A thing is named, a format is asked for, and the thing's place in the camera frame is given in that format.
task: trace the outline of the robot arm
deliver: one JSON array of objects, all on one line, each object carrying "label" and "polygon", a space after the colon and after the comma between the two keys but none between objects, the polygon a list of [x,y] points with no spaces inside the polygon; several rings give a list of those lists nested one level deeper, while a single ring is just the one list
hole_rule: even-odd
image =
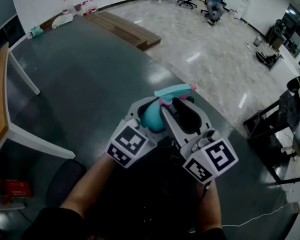
[{"label": "robot arm", "polygon": [[169,136],[176,143],[187,170],[198,182],[206,184],[238,162],[230,142],[212,128],[206,113],[194,103],[173,98],[169,106],[158,107],[164,129],[154,132],[151,125],[139,124],[144,119],[143,107],[151,106],[156,97],[132,104],[106,146],[106,153],[125,168],[157,147]]}]

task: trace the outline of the spray bottle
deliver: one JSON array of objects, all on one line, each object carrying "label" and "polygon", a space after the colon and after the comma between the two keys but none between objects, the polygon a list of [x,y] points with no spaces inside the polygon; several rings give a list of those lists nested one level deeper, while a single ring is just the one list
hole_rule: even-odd
[{"label": "spray bottle", "polygon": [[195,84],[184,83],[155,91],[154,95],[159,98],[145,110],[141,118],[142,127],[148,127],[153,132],[164,131],[165,125],[160,116],[160,106],[170,107],[173,98],[186,99],[196,88]]}]

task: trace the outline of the small container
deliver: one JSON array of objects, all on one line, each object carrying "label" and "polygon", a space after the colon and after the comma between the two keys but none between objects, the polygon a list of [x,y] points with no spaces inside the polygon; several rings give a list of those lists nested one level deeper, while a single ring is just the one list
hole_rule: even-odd
[{"label": "small container", "polygon": [[86,16],[90,14],[89,6],[88,6],[88,1],[84,1],[81,3],[81,13],[82,16]]},{"label": "small container", "polygon": [[62,14],[68,14],[71,13],[71,7],[73,7],[72,3],[70,0],[60,0],[62,1]]},{"label": "small container", "polygon": [[261,43],[262,43],[262,38],[261,38],[260,35],[257,35],[257,37],[255,38],[253,44],[254,44],[254,46],[256,46],[256,47],[259,47],[259,45],[261,45]]},{"label": "small container", "polygon": [[89,0],[88,6],[89,6],[90,13],[95,13],[97,11],[96,0]]}]

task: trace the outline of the table leg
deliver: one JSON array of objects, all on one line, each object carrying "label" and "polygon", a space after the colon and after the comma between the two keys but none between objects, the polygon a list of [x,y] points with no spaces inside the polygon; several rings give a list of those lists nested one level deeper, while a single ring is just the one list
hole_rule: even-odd
[{"label": "table leg", "polygon": [[12,122],[9,124],[7,137],[8,139],[20,143],[26,147],[56,157],[65,158],[65,159],[74,159],[76,157],[76,155],[72,151],[54,145],[42,138],[39,138],[25,131],[24,129],[21,129],[19,126],[13,124]]},{"label": "table leg", "polygon": [[9,50],[8,55],[9,61],[11,61],[12,65],[14,66],[15,70],[18,72],[18,74],[22,77],[22,79],[25,81],[25,83],[31,88],[31,90],[36,94],[39,95],[40,91],[35,86],[35,84],[31,81],[31,79],[28,77],[28,75],[25,73],[23,68],[20,66],[18,61],[16,60],[15,56],[12,54],[12,52]]},{"label": "table leg", "polygon": [[252,136],[252,137],[248,138],[247,141],[249,143],[249,142],[255,141],[256,139],[261,138],[261,137],[268,137],[268,136],[270,136],[272,134],[275,134],[276,132],[279,132],[279,131],[287,128],[287,127],[288,127],[288,123],[284,124],[284,125],[276,126],[275,128],[272,128],[272,129],[267,130],[267,131],[265,131],[263,133],[260,133],[260,134],[258,134],[256,136]]}]

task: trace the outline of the wooden table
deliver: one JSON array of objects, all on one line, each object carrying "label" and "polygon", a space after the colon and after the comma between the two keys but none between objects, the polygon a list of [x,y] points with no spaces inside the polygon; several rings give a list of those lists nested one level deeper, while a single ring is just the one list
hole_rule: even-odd
[{"label": "wooden table", "polygon": [[[7,101],[7,64],[8,59],[21,76],[21,78],[26,82],[26,84],[33,90],[36,95],[40,94],[39,89],[30,80],[27,74],[24,72],[14,55],[9,51],[9,44],[6,43],[0,49],[0,148],[5,143],[7,139],[14,142],[20,143],[26,147],[38,150],[43,153],[47,153],[53,156],[73,159],[75,154],[62,148],[60,146],[54,145],[50,142],[41,139],[30,132],[23,130],[14,123],[10,121],[10,115],[8,111],[8,101]],[[7,205],[0,204],[0,210],[13,210],[22,209],[24,204],[11,203]]]}]

